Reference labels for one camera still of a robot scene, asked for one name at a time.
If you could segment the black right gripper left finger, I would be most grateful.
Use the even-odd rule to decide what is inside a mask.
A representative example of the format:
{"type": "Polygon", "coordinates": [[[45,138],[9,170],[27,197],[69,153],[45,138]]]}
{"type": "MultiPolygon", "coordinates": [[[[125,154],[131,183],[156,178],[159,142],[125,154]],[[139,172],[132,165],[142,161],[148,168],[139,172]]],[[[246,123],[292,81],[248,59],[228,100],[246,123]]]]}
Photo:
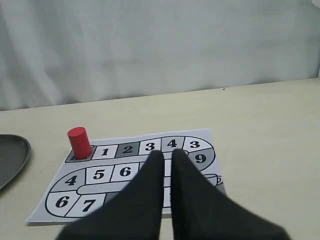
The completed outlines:
{"type": "Polygon", "coordinates": [[[163,153],[153,150],[115,197],[65,226],[58,240],[157,240],[164,204],[163,153]]]}

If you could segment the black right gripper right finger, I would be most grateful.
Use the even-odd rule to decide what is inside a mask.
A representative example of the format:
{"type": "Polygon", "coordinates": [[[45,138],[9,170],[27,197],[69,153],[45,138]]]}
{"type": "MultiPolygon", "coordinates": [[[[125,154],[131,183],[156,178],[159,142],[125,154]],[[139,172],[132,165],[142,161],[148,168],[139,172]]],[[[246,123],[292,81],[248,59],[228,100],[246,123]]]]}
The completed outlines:
{"type": "Polygon", "coordinates": [[[287,231],[217,190],[181,149],[172,152],[171,217],[176,240],[288,240],[287,231]]]}

